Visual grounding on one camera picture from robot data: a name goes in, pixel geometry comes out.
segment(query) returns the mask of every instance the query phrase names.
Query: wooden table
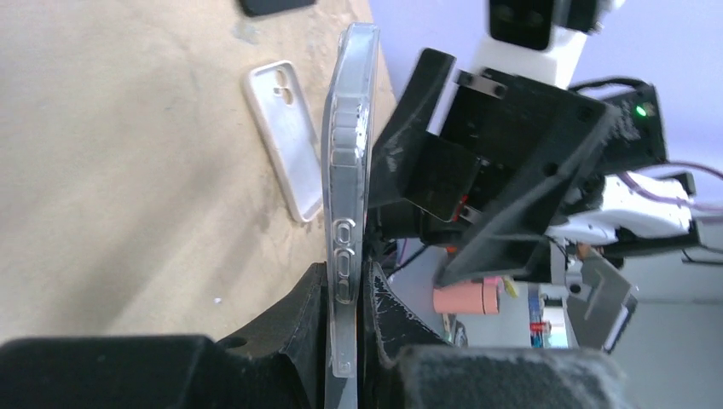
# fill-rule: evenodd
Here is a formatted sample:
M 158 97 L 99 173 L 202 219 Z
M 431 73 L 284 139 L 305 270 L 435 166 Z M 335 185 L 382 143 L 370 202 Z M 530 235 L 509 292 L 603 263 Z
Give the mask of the wooden table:
M 241 92 L 298 70 L 317 130 L 339 33 L 365 0 L 261 20 L 233 0 L 0 6 L 0 341 L 221 337 L 324 258 L 292 221 Z M 377 131 L 395 104 L 379 63 Z

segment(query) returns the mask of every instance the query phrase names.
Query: black electronic housing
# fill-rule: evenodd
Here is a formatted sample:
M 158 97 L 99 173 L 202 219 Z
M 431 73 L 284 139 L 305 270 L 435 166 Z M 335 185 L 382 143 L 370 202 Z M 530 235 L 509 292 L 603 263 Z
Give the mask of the black electronic housing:
M 559 0 L 555 14 L 558 26 L 577 32 L 595 32 L 599 28 L 600 16 L 604 11 L 602 0 Z
M 474 269 L 545 282 L 549 244 L 505 237 L 544 237 L 566 216 L 599 207 L 604 176 L 665 161 L 655 87 L 641 82 L 598 101 L 495 70 L 461 72 L 433 135 L 427 126 L 453 64 L 451 55 L 422 52 L 373 147 L 367 248 L 419 238 L 462 249 L 482 234 L 485 265 Z M 634 116 L 636 107 L 648 115 Z M 528 195 L 551 178 L 555 187 Z

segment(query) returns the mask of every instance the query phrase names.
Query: clear phone case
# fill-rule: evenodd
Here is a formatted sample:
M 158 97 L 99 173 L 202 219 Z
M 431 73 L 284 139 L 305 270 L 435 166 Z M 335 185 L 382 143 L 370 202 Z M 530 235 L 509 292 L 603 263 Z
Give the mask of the clear phone case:
M 292 217 L 314 220 L 322 207 L 321 164 L 309 106 L 292 63 L 277 61 L 249 72 L 246 97 Z
M 336 377 L 356 375 L 356 301 L 362 279 L 378 53 L 375 25 L 353 23 L 342 33 L 322 122 L 330 361 Z

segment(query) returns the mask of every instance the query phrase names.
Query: black object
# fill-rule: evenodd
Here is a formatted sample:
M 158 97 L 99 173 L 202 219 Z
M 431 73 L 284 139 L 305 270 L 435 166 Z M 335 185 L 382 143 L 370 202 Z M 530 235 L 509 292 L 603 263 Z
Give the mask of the black object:
M 699 222 L 693 222 L 687 234 L 663 237 L 659 239 L 640 238 L 627 229 L 616 231 L 617 242 L 603 246 L 605 257 L 623 258 L 634 256 L 654 256 L 698 247 L 703 242 Z
M 664 181 L 666 179 L 675 179 L 676 181 L 680 182 L 680 185 L 683 187 L 683 189 L 685 189 L 685 192 L 688 193 L 688 196 L 692 197 L 697 194 L 696 181 L 693 178 L 693 174 L 691 172 L 673 173 L 670 175 L 659 176 L 656 179 L 660 181 Z
M 586 350 L 459 349 L 365 266 L 358 320 L 359 407 L 490 409 L 627 406 L 622 374 Z M 25 339 L 0 348 L 0 407 L 336 407 L 324 390 L 326 269 L 234 334 Z
M 489 35 L 497 41 L 542 51 L 550 46 L 556 0 L 489 0 Z
M 486 275 L 528 274 L 545 249 L 542 237 L 570 189 L 594 171 L 619 110 L 551 85 L 487 69 L 462 72 L 440 137 L 483 156 L 479 177 L 508 170 L 500 190 L 475 182 L 466 201 L 481 217 L 437 275 L 445 286 Z
M 722 249 L 715 249 L 713 247 L 708 247 L 706 245 L 700 245 L 699 248 L 701 250 L 705 250 L 707 252 L 713 253 L 713 254 L 723 254 Z M 723 261 L 721 260 L 696 260 L 691 255 L 688 254 L 688 252 L 684 249 L 683 251 L 683 263 L 684 264 L 697 264 L 701 266 L 710 266 L 710 267 L 719 267 L 723 266 Z
M 604 5 L 603 0 L 560 0 L 555 23 L 578 32 L 590 33 L 598 29 Z
M 653 85 L 641 84 L 603 101 L 620 108 L 621 116 L 605 142 L 596 173 L 613 175 L 668 160 L 660 105 Z
M 571 85 L 569 90 L 579 92 L 583 89 L 607 87 L 609 85 L 624 85 L 632 88 L 638 88 L 641 85 L 645 85 L 645 81 L 630 77 L 608 77 Z
M 429 245 L 423 245 L 423 246 L 421 246 L 421 247 L 419 248 L 419 250 L 415 251 L 414 254 L 412 254 L 412 256 L 409 256 L 409 258 L 408 258 L 407 260 L 405 260 L 402 264 L 400 264 L 399 266 L 397 266 L 396 268 L 394 268 L 393 270 L 391 270 L 391 272 L 390 272 L 389 274 L 387 274 L 386 277 L 387 277 L 387 278 L 390 278 L 392 275 L 394 275 L 394 274 L 396 274 L 397 272 L 399 272 L 399 270 L 405 268 L 405 267 L 408 266 L 409 264 L 412 264 L 412 263 L 414 262 L 414 260 L 418 259 L 419 256 L 421 256 L 422 254 L 424 254 L 424 252 L 427 251 L 428 248 L 429 248 Z
M 316 4 L 316 0 L 239 0 L 244 14 L 249 17 L 276 14 Z
M 370 209 L 408 200 L 447 221 L 471 187 L 479 167 L 475 155 L 426 130 L 454 61 L 452 55 L 434 49 L 424 49 L 419 56 L 372 148 Z

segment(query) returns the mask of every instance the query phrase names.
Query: cable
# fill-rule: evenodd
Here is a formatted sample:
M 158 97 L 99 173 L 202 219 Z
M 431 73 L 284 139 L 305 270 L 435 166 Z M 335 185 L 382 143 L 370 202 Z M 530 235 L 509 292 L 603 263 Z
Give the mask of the cable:
M 698 164 L 696 162 L 688 162 L 686 160 L 672 160 L 672 161 L 668 161 L 664 164 L 653 164 L 651 166 L 646 167 L 645 169 L 654 169 L 654 168 L 661 168 L 661 167 L 668 167 L 668 166 L 679 166 L 681 168 L 690 168 L 690 169 L 700 170 L 702 172 L 713 175 L 723 181 L 723 172 L 721 172 L 720 170 L 717 170 L 713 166 L 707 166 L 706 164 Z
M 392 251 L 387 257 L 384 258 L 384 260 L 382 260 L 382 262 L 379 263 L 379 265 L 383 267 L 394 256 L 396 256 L 396 251 Z
M 610 78 L 601 78 L 596 79 L 593 81 L 586 81 L 584 83 L 579 83 L 572 85 L 568 88 L 568 90 L 573 92 L 578 92 L 581 89 L 587 89 L 587 88 L 601 88 L 606 87 L 608 85 L 625 85 L 632 88 L 639 88 L 642 85 L 646 85 L 647 83 L 643 81 L 642 79 L 637 78 L 628 78 L 628 77 L 610 77 Z
M 709 251 L 714 254 L 723 254 L 723 250 L 721 249 L 714 249 L 712 247 L 708 247 L 706 245 L 700 245 L 701 249 Z M 681 250 L 683 252 L 683 257 L 685 257 L 685 260 L 683 260 L 683 263 L 686 264 L 702 264 L 707 266 L 723 266 L 723 261 L 716 261 L 716 260 L 696 260 L 691 255 L 688 254 L 688 251 L 685 249 Z
M 409 242 L 409 239 L 404 239 L 404 244 L 402 245 L 402 249 L 397 253 L 398 257 L 396 258 L 395 265 L 399 265 L 402 260 L 404 260 L 404 255 L 407 254 L 407 243 Z
M 632 176 L 630 176 L 627 172 L 622 172 L 617 174 L 617 177 L 620 178 L 620 180 L 625 183 L 626 186 L 628 186 L 631 190 L 639 194 L 640 196 L 651 200 L 653 202 L 657 203 L 665 203 L 668 205 L 678 205 L 678 206 L 685 206 L 689 207 L 693 210 L 700 210 L 700 211 L 713 211 L 713 212 L 723 212 L 723 207 L 720 206 L 714 206 L 711 204 L 699 204 L 699 203 L 692 203 L 689 199 L 683 199 L 683 198 L 669 198 L 665 196 L 659 196 L 657 194 L 654 194 L 653 192 L 645 189 L 644 187 L 640 186 Z
M 555 238 L 547 236 L 547 235 L 545 237 L 547 238 L 547 240 L 550 241 L 550 243 L 555 244 L 558 247 L 558 250 L 560 250 L 560 252 L 563 253 L 563 257 L 565 257 L 565 270 L 567 270 L 568 267 L 570 266 L 570 256 L 568 256 L 568 254 L 567 254 L 567 249 L 565 249 L 564 246 L 561 245 Z
M 396 274 L 399 270 L 405 268 L 409 264 L 411 264 L 414 260 L 416 260 L 419 256 L 422 255 L 427 249 L 429 248 L 429 245 L 423 245 L 419 250 L 415 251 L 412 256 L 409 256 L 409 258 L 404 261 L 402 264 L 398 265 L 395 269 L 391 270 L 391 273 L 386 276 L 387 279 L 390 279 L 392 275 Z
M 696 216 L 693 221 L 705 225 L 723 224 L 723 215 Z

